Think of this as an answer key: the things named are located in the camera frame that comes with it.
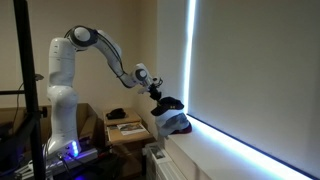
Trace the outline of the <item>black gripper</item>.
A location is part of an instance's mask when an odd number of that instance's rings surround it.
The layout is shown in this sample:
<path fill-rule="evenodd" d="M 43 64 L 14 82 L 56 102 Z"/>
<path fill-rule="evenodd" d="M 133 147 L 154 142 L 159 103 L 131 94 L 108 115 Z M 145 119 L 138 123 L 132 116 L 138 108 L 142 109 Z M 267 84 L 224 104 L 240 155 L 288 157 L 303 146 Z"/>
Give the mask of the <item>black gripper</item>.
<path fill-rule="evenodd" d="M 157 87 L 154 84 L 152 84 L 149 87 L 149 93 L 151 99 L 155 101 L 159 101 L 161 99 L 162 93 L 157 89 Z"/>

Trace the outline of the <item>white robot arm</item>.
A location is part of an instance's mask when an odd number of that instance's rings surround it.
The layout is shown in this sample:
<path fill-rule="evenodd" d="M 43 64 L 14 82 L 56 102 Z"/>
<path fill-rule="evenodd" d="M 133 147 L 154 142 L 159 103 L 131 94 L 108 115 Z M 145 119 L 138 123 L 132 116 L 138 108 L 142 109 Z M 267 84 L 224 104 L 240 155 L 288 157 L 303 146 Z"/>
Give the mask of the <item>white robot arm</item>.
<path fill-rule="evenodd" d="M 51 137 L 44 153 L 50 159 L 58 155 L 78 156 L 82 148 L 77 131 L 78 90 L 75 88 L 78 52 L 96 48 L 126 88 L 140 85 L 140 94 L 147 92 L 153 100 L 161 98 L 160 79 L 152 76 L 146 66 L 138 63 L 128 73 L 122 63 L 122 50 L 103 30 L 78 25 L 63 37 L 53 38 L 49 45 L 47 98 L 51 103 Z"/>

